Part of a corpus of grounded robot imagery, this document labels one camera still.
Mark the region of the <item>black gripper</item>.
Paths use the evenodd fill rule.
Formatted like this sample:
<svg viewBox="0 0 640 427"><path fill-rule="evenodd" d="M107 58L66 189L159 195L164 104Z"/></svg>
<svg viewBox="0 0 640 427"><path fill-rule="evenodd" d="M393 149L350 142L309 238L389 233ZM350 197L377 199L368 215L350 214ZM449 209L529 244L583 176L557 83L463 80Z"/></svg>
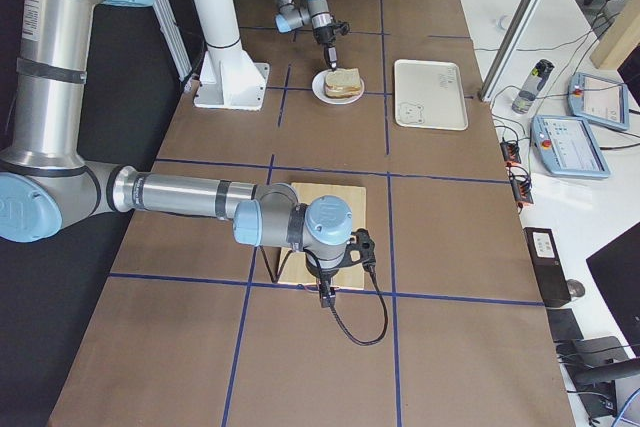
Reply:
<svg viewBox="0 0 640 427"><path fill-rule="evenodd" d="M328 63L331 70L337 69L337 51L335 47L335 32L332 24L315 27L313 35L316 42L323 47L324 59L332 60Z"/></svg>
<svg viewBox="0 0 640 427"><path fill-rule="evenodd" d="M332 279L336 275L335 270L320 269L318 278L318 290L321 296L320 305L322 308L329 308L334 305L335 289L332 286Z"/></svg>

